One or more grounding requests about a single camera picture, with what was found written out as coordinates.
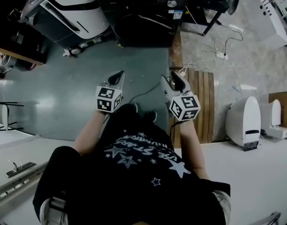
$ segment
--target blue and white sticker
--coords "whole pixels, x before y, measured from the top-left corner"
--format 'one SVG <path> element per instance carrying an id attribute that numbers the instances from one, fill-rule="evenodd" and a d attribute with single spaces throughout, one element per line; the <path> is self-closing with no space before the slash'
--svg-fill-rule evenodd
<path id="1" fill-rule="evenodd" d="M 182 10 L 175 10 L 173 19 L 181 19 L 182 14 L 183 14 Z"/>

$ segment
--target wheel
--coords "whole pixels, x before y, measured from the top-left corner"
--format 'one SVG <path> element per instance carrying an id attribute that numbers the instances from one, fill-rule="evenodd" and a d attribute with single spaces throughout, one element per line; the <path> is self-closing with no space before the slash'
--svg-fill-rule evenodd
<path id="1" fill-rule="evenodd" d="M 78 55 L 82 52 L 81 48 L 74 48 L 70 51 L 73 55 Z"/>

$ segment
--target white cube with black markers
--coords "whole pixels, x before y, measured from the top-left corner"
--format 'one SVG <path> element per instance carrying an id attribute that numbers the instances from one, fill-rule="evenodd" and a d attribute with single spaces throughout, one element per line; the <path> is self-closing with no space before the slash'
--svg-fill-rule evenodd
<path id="1" fill-rule="evenodd" d="M 108 87 L 97 87 L 96 91 L 96 109 L 113 113 L 121 103 L 122 90 Z"/>
<path id="2" fill-rule="evenodd" d="M 201 106 L 196 95 L 175 96 L 170 104 L 170 111 L 178 121 L 195 119 L 201 110 Z"/>

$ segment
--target concrete floor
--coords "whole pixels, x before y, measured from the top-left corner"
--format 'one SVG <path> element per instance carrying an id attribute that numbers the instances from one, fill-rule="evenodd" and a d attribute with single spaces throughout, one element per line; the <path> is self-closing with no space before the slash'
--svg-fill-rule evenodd
<path id="1" fill-rule="evenodd" d="M 287 91 L 287 47 L 282 47 L 274 51 L 268 51 L 260 42 L 257 32 L 253 30 L 252 22 L 244 9 L 244 0 L 240 0 L 236 12 L 230 16 L 228 13 L 222 14 L 219 21 L 228 26 L 233 24 L 243 29 L 243 41 L 229 40 L 227 44 L 227 54 L 229 60 L 235 66 L 238 81 L 232 68 L 223 68 L 219 72 L 203 69 L 202 71 L 214 73 L 215 85 L 215 119 L 214 119 L 214 140 L 224 140 L 225 120 L 228 107 L 235 101 L 242 98 L 255 96 L 257 98 L 266 97 L 268 93 Z M 211 19 L 215 13 L 209 11 Z M 197 25 L 184 23 L 181 30 L 183 64 L 196 62 L 200 59 L 203 49 L 214 50 L 214 42 L 219 39 L 225 43 L 229 37 L 240 39 L 240 35 L 228 28 L 215 24 L 205 37 L 199 35 Z M 217 42 L 219 51 L 223 45 Z M 204 60 L 215 57 L 214 52 L 206 51 Z M 224 61 L 216 59 L 206 62 L 209 68 L 219 70 Z M 224 64 L 230 67 L 229 61 Z M 202 62 L 193 65 L 195 69 L 203 68 Z"/>
<path id="2" fill-rule="evenodd" d="M 29 133 L 44 138 L 74 140 L 95 110 L 96 86 L 116 70 L 126 72 L 123 101 L 145 93 L 168 71 L 166 48 L 120 48 L 110 41 L 86 49 L 77 59 L 63 57 L 52 45 L 47 64 L 32 71 L 12 70 L 0 81 L 0 101 L 21 102 L 10 107 L 9 122 L 17 121 Z M 158 112 L 156 123 L 167 127 L 165 96 L 161 86 L 138 97 L 144 111 Z"/>

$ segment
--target power strip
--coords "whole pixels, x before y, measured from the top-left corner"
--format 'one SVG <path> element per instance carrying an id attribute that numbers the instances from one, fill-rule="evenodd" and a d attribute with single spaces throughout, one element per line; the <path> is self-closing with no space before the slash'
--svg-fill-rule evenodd
<path id="1" fill-rule="evenodd" d="M 226 54 L 226 56 L 221 52 L 217 52 L 216 53 L 216 57 L 217 58 L 222 58 L 222 59 L 225 59 L 225 60 L 228 60 L 228 54 Z"/>

